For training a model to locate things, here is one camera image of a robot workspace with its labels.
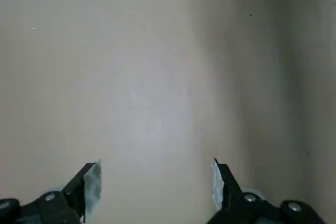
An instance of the white wall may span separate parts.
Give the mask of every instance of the white wall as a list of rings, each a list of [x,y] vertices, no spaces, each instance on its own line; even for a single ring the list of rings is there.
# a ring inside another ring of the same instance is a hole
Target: white wall
[[[102,157],[95,223],[205,223],[217,157],[332,222],[331,3],[0,0],[0,196]]]

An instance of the metal screw head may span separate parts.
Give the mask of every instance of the metal screw head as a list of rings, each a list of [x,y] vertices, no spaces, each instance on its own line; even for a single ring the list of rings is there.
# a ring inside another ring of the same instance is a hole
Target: metal screw head
[[[4,203],[0,204],[0,210],[3,210],[3,209],[5,209],[9,206],[10,206],[10,203],[8,201],[4,202]]]
[[[54,197],[55,197],[54,194],[48,194],[45,199],[46,199],[46,201],[50,201],[50,200],[54,199]]]
[[[295,203],[295,202],[290,202],[290,203],[288,204],[288,207],[289,207],[291,210],[295,211],[295,212],[299,212],[299,211],[302,210],[301,207],[300,207],[300,205],[297,204],[297,203]]]
[[[256,201],[256,200],[257,200],[256,196],[254,196],[253,194],[246,194],[246,195],[245,195],[245,199],[246,199],[248,202],[253,202],[253,201]]]

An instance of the screw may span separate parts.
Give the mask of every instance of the screw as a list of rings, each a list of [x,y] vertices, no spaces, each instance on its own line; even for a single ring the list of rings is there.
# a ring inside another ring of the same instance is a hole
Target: screw
[[[3,209],[5,209],[5,208],[7,208],[7,207],[9,207],[9,206],[10,206],[9,202],[6,201],[6,202],[0,204],[0,210],[3,210]]]
[[[253,194],[246,194],[246,195],[245,195],[245,199],[246,199],[248,202],[253,202],[253,201],[256,201],[256,200],[257,200],[256,196],[254,196]]]
[[[54,194],[49,194],[49,195],[46,196],[45,199],[46,199],[46,201],[50,201],[50,200],[54,199],[54,197],[55,197]]]
[[[297,204],[297,203],[295,203],[295,202],[290,202],[290,203],[288,204],[288,207],[289,207],[291,210],[295,211],[295,212],[299,212],[299,211],[301,211],[301,207],[300,207],[300,205]]]

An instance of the beige wall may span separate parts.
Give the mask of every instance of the beige wall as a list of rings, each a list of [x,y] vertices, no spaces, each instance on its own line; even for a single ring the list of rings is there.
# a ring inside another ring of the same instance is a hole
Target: beige wall
[[[95,223],[205,223],[213,157],[333,213],[335,0],[0,0],[0,196],[103,158]]]

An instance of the black plastic part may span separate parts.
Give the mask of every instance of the black plastic part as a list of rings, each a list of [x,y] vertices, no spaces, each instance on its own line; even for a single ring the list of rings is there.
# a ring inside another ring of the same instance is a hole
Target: black plastic part
[[[290,203],[296,203],[301,207],[300,211],[293,211],[289,208]],[[315,210],[308,204],[301,201],[285,200],[280,205],[281,219],[286,223],[315,224],[325,223]]]
[[[17,199],[0,200],[0,223],[80,224],[85,214],[83,177],[94,164],[86,164],[62,191],[50,191],[24,206]]]
[[[0,220],[12,219],[20,208],[20,202],[17,199],[0,200]]]
[[[48,192],[38,198],[36,203],[42,223],[80,223],[78,214],[69,207],[63,193],[60,191]]]
[[[78,216],[85,214],[83,177],[94,164],[87,163],[62,190],[69,206],[77,212]]]
[[[218,162],[217,165],[225,183],[223,199],[226,202],[223,202],[223,206],[226,207],[217,212],[208,224],[325,224],[314,209],[304,202],[285,200],[278,208],[255,194],[243,193],[228,166]],[[301,210],[290,209],[291,202],[297,203]]]

